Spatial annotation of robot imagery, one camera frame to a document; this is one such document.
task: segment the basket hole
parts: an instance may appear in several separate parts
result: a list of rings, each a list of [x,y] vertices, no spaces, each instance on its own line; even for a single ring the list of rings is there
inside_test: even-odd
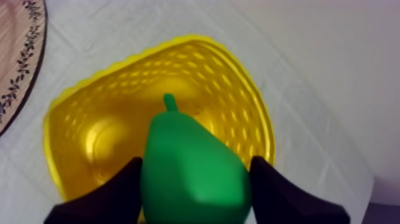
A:
[[[230,99],[232,102],[235,102],[235,99],[234,99],[234,97],[233,97],[232,94],[228,94],[228,97],[229,97],[229,99]]]
[[[230,136],[232,136],[232,138],[234,138],[235,135],[236,135],[235,129],[232,127],[232,128],[230,129]]]
[[[238,118],[236,117],[235,112],[231,111],[232,119],[237,122]]]
[[[255,138],[257,139],[258,142],[261,142],[261,134],[260,134],[260,129],[258,127],[255,128]]]
[[[127,85],[128,85],[128,81],[121,82],[121,86],[127,86]]]
[[[243,139],[247,140],[247,131],[245,128],[242,129]]]
[[[197,67],[197,64],[194,63],[193,61],[188,61],[187,64],[193,68]]]
[[[245,120],[247,122],[249,122],[249,114],[247,113],[247,111],[245,109],[243,109],[243,117],[245,118]]]
[[[222,62],[221,62],[220,60],[218,60],[217,58],[213,57],[212,59],[213,59],[214,62],[215,62],[216,64],[218,64],[219,66],[224,66],[224,65],[222,64]]]
[[[184,58],[187,58],[188,56],[187,55],[185,55],[185,54],[179,54],[178,55],[178,58],[181,58],[181,59],[184,59]]]
[[[201,54],[199,54],[199,53],[193,53],[193,55],[196,57],[196,58],[199,58],[199,59],[204,59],[204,57],[203,57],[203,55],[201,55]]]
[[[226,83],[228,86],[232,86],[232,83],[229,81],[228,77],[226,75],[222,75],[222,80],[224,80],[224,83]]]
[[[136,77],[136,76],[138,76],[138,75],[139,75],[139,72],[138,72],[138,71],[136,71],[136,72],[130,74],[131,77]]]
[[[253,145],[250,145],[250,146],[249,146],[249,156],[250,156],[250,157],[253,157],[253,155],[254,155],[254,146],[253,146]]]
[[[169,52],[169,53],[168,53],[169,56],[174,56],[174,55],[176,55],[176,54],[177,54],[176,51],[173,51],[173,52]]]
[[[200,77],[200,79],[205,79],[205,76],[202,73],[197,72],[197,75]]]
[[[66,117],[64,118],[64,121],[67,122],[71,118],[71,114],[67,114]]]
[[[243,99],[245,99],[245,101],[247,101],[247,96],[245,94],[245,91],[243,91],[243,89],[240,90],[240,95],[243,97]]]
[[[237,146],[236,146],[236,152],[240,152],[242,149],[241,149],[241,145],[240,145],[240,142],[239,143],[237,143]]]
[[[74,120],[72,120],[71,125],[72,125],[72,126],[75,126],[76,123],[77,123],[77,119],[74,119]]]
[[[208,65],[204,65],[204,68],[205,68],[205,70],[206,71],[208,71],[209,73],[212,73],[212,74],[214,74],[214,70],[210,67],[210,66],[208,66]]]
[[[221,90],[221,86],[217,83],[217,81],[214,80],[212,83],[214,84],[214,86],[215,86],[218,90]]]
[[[224,113],[221,114],[222,121],[226,122],[226,116]]]
[[[104,86],[97,86],[96,91],[102,91],[104,89]]]
[[[205,90],[209,93],[209,94],[213,94],[213,92],[211,91],[210,87],[206,86]]]
[[[117,83],[114,82],[114,83],[108,85],[107,87],[108,87],[108,89],[114,89],[116,86],[117,86]]]

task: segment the white tablecloth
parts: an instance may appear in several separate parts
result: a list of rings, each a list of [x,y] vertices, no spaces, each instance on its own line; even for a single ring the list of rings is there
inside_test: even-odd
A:
[[[0,223],[42,223],[61,202],[42,149],[52,99],[115,61],[175,36],[208,35],[234,53],[267,104],[276,168],[304,190],[343,204],[361,223],[373,175],[331,112],[227,1],[47,0],[45,58],[32,94],[0,138]],[[254,223],[251,214],[249,223]]]

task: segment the yellow plastic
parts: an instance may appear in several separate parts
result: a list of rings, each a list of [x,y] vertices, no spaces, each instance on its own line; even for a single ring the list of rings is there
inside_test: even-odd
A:
[[[247,168],[254,155],[273,164],[271,121],[250,76],[219,43],[187,35],[115,63],[52,101],[43,141],[64,200],[90,192],[143,155],[167,92]]]

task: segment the green pear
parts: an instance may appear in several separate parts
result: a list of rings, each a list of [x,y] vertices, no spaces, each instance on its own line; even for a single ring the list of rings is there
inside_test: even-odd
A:
[[[148,223],[243,223],[251,206],[239,157],[164,96],[150,126],[140,176]]]

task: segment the pear stem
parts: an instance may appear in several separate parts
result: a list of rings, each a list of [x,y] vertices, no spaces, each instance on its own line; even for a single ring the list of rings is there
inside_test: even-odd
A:
[[[176,105],[174,95],[165,94],[164,95],[164,104],[165,104],[165,107],[167,107],[167,111],[178,112],[178,106]]]

